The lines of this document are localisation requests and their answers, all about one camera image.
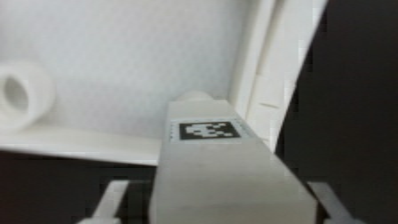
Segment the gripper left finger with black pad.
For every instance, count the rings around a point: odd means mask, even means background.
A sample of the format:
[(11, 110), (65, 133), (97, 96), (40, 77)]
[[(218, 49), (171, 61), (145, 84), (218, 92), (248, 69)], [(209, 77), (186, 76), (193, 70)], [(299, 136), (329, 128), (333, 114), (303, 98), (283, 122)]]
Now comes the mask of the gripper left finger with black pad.
[(116, 214), (122, 207), (129, 185), (129, 180), (114, 180), (109, 183), (93, 216), (84, 218), (77, 224), (122, 224), (122, 219), (116, 217)]

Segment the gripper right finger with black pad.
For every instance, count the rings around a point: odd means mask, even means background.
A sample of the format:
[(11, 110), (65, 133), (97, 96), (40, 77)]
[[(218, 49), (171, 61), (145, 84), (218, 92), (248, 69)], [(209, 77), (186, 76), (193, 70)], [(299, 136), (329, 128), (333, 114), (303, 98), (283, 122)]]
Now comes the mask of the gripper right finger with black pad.
[(310, 182), (308, 185), (329, 215), (324, 224), (369, 224), (353, 216), (331, 185), (326, 182)]

